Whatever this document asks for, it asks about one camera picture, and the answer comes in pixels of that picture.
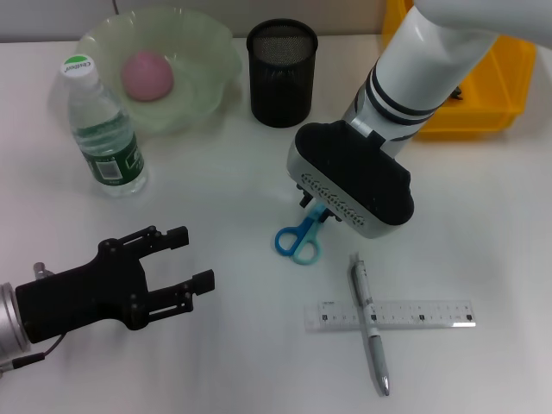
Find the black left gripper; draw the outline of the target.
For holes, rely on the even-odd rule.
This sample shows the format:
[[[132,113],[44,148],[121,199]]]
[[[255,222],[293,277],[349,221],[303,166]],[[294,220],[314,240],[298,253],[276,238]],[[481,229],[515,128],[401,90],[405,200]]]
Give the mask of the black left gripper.
[[[113,319],[130,330],[192,312],[193,296],[215,290],[212,270],[149,292],[140,259],[189,244],[186,226],[166,233],[155,226],[100,243],[96,257],[71,270],[16,288],[23,328],[32,343]]]

